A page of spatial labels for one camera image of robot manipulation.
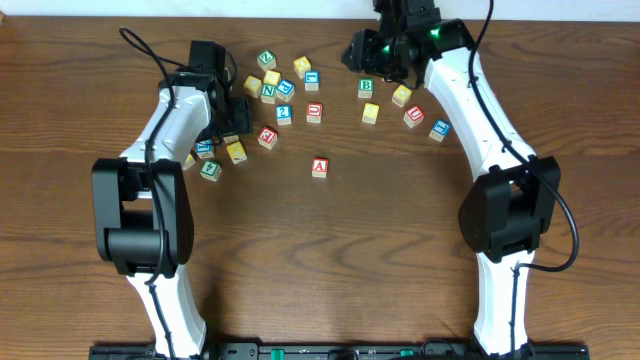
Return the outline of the red I wooden block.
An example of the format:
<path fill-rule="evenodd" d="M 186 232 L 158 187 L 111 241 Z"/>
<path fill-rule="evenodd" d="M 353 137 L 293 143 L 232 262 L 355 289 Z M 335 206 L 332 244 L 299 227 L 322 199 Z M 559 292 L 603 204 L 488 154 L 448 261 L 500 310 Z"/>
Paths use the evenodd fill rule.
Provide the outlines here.
<path fill-rule="evenodd" d="M 229 135 L 229 136 L 224 136 L 223 137 L 223 141 L 226 144 L 231 144 L 231 143 L 235 143 L 239 141 L 239 136 L 238 135 Z"/>

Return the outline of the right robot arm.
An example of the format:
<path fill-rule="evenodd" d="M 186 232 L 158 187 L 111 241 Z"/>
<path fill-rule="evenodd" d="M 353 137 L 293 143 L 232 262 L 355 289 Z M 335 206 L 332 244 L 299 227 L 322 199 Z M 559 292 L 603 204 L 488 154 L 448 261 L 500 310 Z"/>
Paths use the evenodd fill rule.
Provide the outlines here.
<path fill-rule="evenodd" d="M 477 42 L 459 19 L 358 31 L 342 61 L 353 72 L 398 84 L 416 67 L 420 85 L 445 111 L 473 177 L 458 223 L 478 264 L 474 340 L 483 356 L 530 356 L 527 276 L 558 200 L 557 161 L 538 157 L 512 126 L 486 80 Z"/>

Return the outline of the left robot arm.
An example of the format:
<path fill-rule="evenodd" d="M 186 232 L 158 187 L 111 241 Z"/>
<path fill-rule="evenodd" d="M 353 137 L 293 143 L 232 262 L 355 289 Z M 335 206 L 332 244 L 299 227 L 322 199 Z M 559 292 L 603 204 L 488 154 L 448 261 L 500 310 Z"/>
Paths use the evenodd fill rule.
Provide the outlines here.
<path fill-rule="evenodd" d="M 96 246 L 138 292 L 155 333 L 156 359 L 198 359 L 207 325 L 188 279 L 194 242 L 183 166 L 195 143 L 228 110 L 246 116 L 213 74 L 173 73 L 134 143 L 91 171 Z"/>

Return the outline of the red A wooden block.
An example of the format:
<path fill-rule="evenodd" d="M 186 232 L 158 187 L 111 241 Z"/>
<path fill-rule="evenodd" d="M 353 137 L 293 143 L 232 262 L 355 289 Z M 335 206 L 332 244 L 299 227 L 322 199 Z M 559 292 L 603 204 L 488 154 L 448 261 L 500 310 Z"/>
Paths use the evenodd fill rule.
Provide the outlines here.
<path fill-rule="evenodd" d="M 326 158 L 314 158 L 312 161 L 312 176 L 325 178 L 328 174 L 329 160 Z"/>

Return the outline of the blue 2 wooden block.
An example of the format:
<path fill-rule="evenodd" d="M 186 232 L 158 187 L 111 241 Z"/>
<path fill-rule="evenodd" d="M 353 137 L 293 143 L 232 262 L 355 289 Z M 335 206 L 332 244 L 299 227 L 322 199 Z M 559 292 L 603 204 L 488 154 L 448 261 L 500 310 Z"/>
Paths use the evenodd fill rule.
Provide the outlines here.
<path fill-rule="evenodd" d="M 290 105 L 276 106 L 276 121 L 280 126 L 290 125 L 292 123 L 292 111 Z"/>

